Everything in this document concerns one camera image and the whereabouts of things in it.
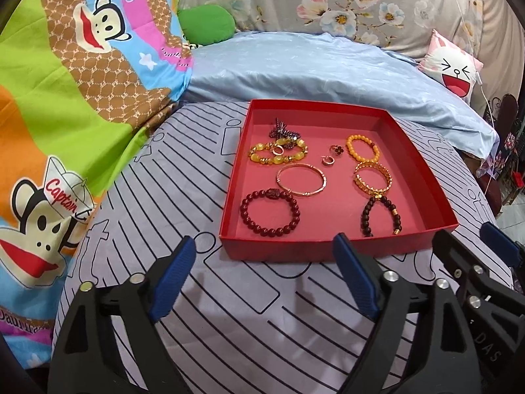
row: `gold bracelet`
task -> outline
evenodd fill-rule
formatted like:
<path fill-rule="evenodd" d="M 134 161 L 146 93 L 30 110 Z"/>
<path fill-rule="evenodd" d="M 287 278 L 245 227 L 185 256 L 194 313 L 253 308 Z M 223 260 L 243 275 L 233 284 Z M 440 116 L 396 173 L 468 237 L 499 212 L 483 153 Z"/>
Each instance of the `gold bracelet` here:
<path fill-rule="evenodd" d="M 359 176 L 359 173 L 358 173 L 358 171 L 361 170 L 363 167 L 371 167 L 379 171 L 385 177 L 385 180 L 387 181 L 387 187 L 386 188 L 373 188 L 367 183 L 365 183 L 362 177 Z M 359 189 L 367 193 L 368 195 L 374 196 L 377 199 L 380 199 L 382 195 L 385 194 L 392 186 L 392 175 L 390 174 L 388 169 L 379 163 L 375 163 L 374 161 L 363 161 L 359 163 L 356 166 L 354 173 L 355 173 L 354 181 L 355 181 L 355 184 L 359 187 Z"/>
<path fill-rule="evenodd" d="M 255 163 L 260 164 L 281 164 L 281 163 L 290 163 L 292 161 L 299 161 L 302 160 L 304 157 L 306 157 L 306 154 L 308 154 L 308 147 L 306 146 L 306 143 L 302 139 L 298 139 L 295 142 L 295 145 L 301 148 L 301 151 L 295 153 L 294 155 L 277 155 L 276 153 L 274 157 L 270 158 L 264 158 L 257 154 L 257 151 L 262 150 L 273 150 L 274 148 L 279 147 L 279 149 L 282 149 L 283 145 L 288 145 L 293 143 L 292 138 L 279 138 L 275 142 L 268 142 L 267 144 L 258 143 L 254 147 L 250 149 L 248 152 L 248 158 L 252 160 Z"/>
<path fill-rule="evenodd" d="M 309 168 L 311 170 L 313 170 L 314 172 L 317 172 L 319 176 L 321 176 L 321 179 L 323 180 L 323 184 L 321 186 L 321 188 L 319 189 L 316 189 L 315 191 L 312 191 L 312 192 L 309 192 L 309 193 L 301 193 L 301 192 L 298 192 L 298 191 L 294 191 L 290 188 L 287 188 L 285 187 L 284 185 L 281 184 L 281 173 L 286 170 L 287 168 L 292 168 L 292 167 L 306 167 L 306 168 Z M 295 164 L 290 164 L 289 166 L 286 166 L 286 167 L 283 167 L 282 169 L 279 169 L 279 171 L 277 172 L 277 175 L 276 175 L 276 181 L 277 181 L 277 185 L 279 185 L 282 189 L 284 189 L 286 192 L 288 192 L 289 194 L 293 194 L 293 195 L 300 195 L 302 197 L 309 197 L 311 195 L 314 195 L 314 194 L 318 194 L 320 193 L 323 189 L 325 189 L 326 187 L 326 176 L 325 174 L 322 172 L 321 169 L 318 169 L 317 167 L 315 166 L 312 166 L 311 164 L 306 164 L 306 163 L 295 163 Z"/>
<path fill-rule="evenodd" d="M 366 159 L 364 157 L 361 157 L 358 153 L 355 152 L 354 147 L 352 146 L 352 141 L 358 140 L 363 141 L 364 143 L 370 145 L 372 147 L 372 150 L 374 151 L 374 158 L 373 159 Z M 379 161 L 379 148 L 375 143 L 373 143 L 370 139 L 368 139 L 366 136 L 363 135 L 351 135 L 346 140 L 346 148 L 348 148 L 348 153 L 354 157 L 359 162 L 364 161 L 372 161 L 374 163 L 377 163 Z"/>

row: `pink stripe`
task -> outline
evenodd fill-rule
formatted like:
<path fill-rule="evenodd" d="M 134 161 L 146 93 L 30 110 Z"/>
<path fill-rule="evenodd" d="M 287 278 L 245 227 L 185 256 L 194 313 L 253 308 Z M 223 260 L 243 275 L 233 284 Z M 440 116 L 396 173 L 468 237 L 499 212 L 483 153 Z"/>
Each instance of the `pink stripe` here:
<path fill-rule="evenodd" d="M 43 343 L 44 345 L 52 344 L 51 329 L 40 329 L 38 332 L 30 334 L 24 330 L 13 327 L 4 321 L 0 321 L 0 332 L 2 332 L 4 335 L 24 336 L 28 340 Z"/>
<path fill-rule="evenodd" d="M 188 68 L 181 64 L 188 64 L 189 67 L 193 65 L 193 58 L 191 56 L 180 58 L 164 55 L 162 48 L 164 48 L 167 54 L 182 53 L 182 49 L 166 45 L 166 38 L 164 38 L 155 25 L 147 0 L 133 0 L 131 2 L 122 0 L 122 5 L 133 31 L 156 50 L 161 60 L 166 60 L 170 64 L 176 65 L 178 71 L 185 71 Z"/>

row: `blue gripper pad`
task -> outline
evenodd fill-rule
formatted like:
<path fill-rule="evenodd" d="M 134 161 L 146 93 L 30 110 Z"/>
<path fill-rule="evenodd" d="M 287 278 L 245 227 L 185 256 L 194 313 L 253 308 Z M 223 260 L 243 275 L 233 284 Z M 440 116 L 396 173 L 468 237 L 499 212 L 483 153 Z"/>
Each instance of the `blue gripper pad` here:
<path fill-rule="evenodd" d="M 166 269 L 153 292 L 153 301 L 149 313 L 153 322 L 159 321 L 170 313 L 180 289 L 182 289 L 182 285 L 190 274 L 193 263 L 195 263 L 197 249 L 192 238 L 188 238 L 182 248 L 178 248 L 173 253 L 177 251 L 177 256 Z"/>
<path fill-rule="evenodd" d="M 350 289 L 359 311 L 376 321 L 380 308 L 377 304 L 379 294 L 378 283 L 374 283 L 357 259 L 355 252 L 346 239 L 338 234 L 332 243 L 335 262 Z"/>
<path fill-rule="evenodd" d="M 500 229 L 485 222 L 479 229 L 479 238 L 509 267 L 521 265 L 520 248 Z"/>

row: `dark red beaded bracelet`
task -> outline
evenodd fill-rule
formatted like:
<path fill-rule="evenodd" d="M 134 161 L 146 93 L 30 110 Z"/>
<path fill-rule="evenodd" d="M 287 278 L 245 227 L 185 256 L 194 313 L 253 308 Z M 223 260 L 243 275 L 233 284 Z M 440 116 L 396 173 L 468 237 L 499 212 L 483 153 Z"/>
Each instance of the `dark red beaded bracelet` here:
<path fill-rule="evenodd" d="M 288 225 L 285 225 L 282 228 L 277 228 L 276 230 L 263 228 L 260 225 L 257 225 L 254 221 L 250 219 L 248 216 L 248 204 L 255 200 L 256 198 L 269 198 L 270 200 L 278 200 L 279 198 L 282 198 L 283 200 L 286 200 L 288 204 L 290 205 L 290 209 L 292 210 L 293 218 L 290 221 Z M 301 215 L 301 212 L 299 211 L 299 206 L 297 205 L 297 200 L 293 198 L 293 196 L 286 191 L 281 191 L 277 188 L 269 188 L 267 190 L 261 189 L 260 191 L 254 191 L 251 194 L 248 194 L 244 200 L 242 200 L 241 204 L 241 218 L 242 221 L 248 225 L 248 228 L 250 228 L 253 232 L 256 234 L 261 235 L 262 237 L 281 237 L 283 234 L 290 234 L 297 226 L 301 218 L 299 217 Z"/>
<path fill-rule="evenodd" d="M 403 227 L 401 226 L 401 216 L 397 213 L 397 209 L 395 208 L 395 205 L 392 204 L 392 202 L 386 197 L 386 196 L 380 196 L 379 201 L 382 202 L 385 207 L 390 210 L 390 213 L 392 214 L 394 218 L 394 235 L 397 235 L 401 232 Z M 368 203 L 366 206 L 364 206 L 363 214 L 361 215 L 361 228 L 363 229 L 363 234 L 365 237 L 373 237 L 372 229 L 370 228 L 370 224 L 368 222 L 369 220 L 369 213 L 370 210 L 372 210 L 372 206 L 376 202 L 375 197 L 370 197 L 368 200 Z"/>

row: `pink and white pillow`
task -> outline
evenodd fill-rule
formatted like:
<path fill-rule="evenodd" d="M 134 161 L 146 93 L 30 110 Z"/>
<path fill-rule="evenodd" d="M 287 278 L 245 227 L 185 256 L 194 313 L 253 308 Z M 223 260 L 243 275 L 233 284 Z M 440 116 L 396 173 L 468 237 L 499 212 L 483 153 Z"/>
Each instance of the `pink and white pillow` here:
<path fill-rule="evenodd" d="M 483 64 L 434 30 L 429 51 L 417 68 L 470 103 Z"/>

